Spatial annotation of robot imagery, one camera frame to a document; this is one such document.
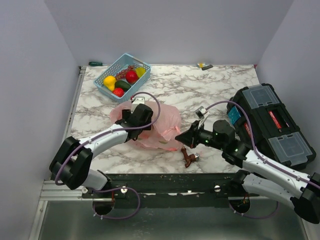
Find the plastic bag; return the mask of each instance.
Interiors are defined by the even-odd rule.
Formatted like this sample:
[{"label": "plastic bag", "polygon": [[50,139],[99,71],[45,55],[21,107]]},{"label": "plastic bag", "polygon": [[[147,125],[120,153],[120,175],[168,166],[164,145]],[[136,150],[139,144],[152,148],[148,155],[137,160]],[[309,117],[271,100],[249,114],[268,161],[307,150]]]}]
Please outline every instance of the plastic bag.
[{"label": "plastic bag", "polygon": [[[153,121],[158,115],[158,105],[156,102],[152,101],[146,101],[145,104],[153,111],[151,118]],[[175,140],[175,136],[181,133],[181,117],[179,110],[175,106],[166,104],[160,104],[160,107],[160,116],[151,126],[151,130],[143,131],[136,141],[131,140],[129,142],[145,149],[165,149],[168,151],[180,150],[183,144]],[[123,109],[131,109],[131,102],[125,101],[110,112],[110,120],[112,123],[122,118]]]}]

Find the red label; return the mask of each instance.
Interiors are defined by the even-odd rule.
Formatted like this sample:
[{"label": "red label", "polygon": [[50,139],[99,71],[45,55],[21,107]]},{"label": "red label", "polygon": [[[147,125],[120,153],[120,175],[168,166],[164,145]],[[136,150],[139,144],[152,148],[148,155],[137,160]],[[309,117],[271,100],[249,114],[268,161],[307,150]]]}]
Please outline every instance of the red label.
[{"label": "red label", "polygon": [[249,128],[248,123],[245,122],[244,127],[245,127],[246,132],[249,134],[249,137],[251,137],[250,128]]},{"label": "red label", "polygon": [[277,129],[282,129],[282,127],[281,127],[280,123],[278,122],[278,120],[276,119],[274,113],[272,111],[269,111],[269,114],[270,114],[272,120],[274,121],[274,123],[276,125],[276,128]]}]

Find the plastic basket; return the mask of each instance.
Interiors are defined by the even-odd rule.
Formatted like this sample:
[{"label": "plastic basket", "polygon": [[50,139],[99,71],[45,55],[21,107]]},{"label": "plastic basket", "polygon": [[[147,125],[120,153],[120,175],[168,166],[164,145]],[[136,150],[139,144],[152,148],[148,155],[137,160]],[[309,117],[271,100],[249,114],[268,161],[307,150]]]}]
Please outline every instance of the plastic basket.
[{"label": "plastic basket", "polygon": [[[104,79],[108,76],[116,76],[121,70],[127,69],[129,65],[134,65],[136,68],[144,68],[145,73],[136,81],[131,88],[124,93],[122,97],[118,97],[114,95],[107,87],[104,86]],[[151,66],[130,54],[123,54],[117,61],[115,61],[110,67],[107,68],[96,80],[94,80],[94,85],[98,88],[98,90],[111,98],[112,100],[123,103],[128,101],[131,96],[138,91],[138,89],[150,78]]]}]

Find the green screwdriver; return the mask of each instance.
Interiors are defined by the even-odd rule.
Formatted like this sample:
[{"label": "green screwdriver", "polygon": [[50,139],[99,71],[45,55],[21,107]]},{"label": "green screwdriver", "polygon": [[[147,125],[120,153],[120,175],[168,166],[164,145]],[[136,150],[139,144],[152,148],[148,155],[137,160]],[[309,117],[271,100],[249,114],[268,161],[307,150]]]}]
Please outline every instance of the green screwdriver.
[{"label": "green screwdriver", "polygon": [[102,62],[98,62],[98,61],[90,61],[89,66],[98,67],[98,66],[107,66],[107,64],[103,64]]}]

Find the white marble surface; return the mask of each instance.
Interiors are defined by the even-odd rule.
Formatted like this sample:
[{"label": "white marble surface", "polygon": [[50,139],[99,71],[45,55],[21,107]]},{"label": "white marble surface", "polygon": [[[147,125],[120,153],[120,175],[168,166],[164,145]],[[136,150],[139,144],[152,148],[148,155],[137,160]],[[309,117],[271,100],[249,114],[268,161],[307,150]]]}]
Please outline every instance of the white marble surface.
[{"label": "white marble surface", "polygon": [[[110,111],[117,106],[101,94],[93,81],[107,67],[88,67],[81,87],[81,93],[72,123],[71,134],[83,138],[98,133],[112,125]],[[253,65],[214,66],[202,71],[195,66],[153,65],[150,79],[140,88],[149,92],[167,105],[179,109],[182,118],[181,131],[185,131],[196,120],[194,111],[199,106],[229,100],[238,89],[259,84]],[[212,130],[216,120],[227,120],[226,104],[210,110],[211,116],[205,128]],[[228,164],[221,157],[221,151],[198,145],[188,149],[189,154],[199,153],[200,161],[185,168],[180,151],[145,150],[128,143],[112,147],[97,156],[92,169],[106,173],[233,173],[236,166]]]}]

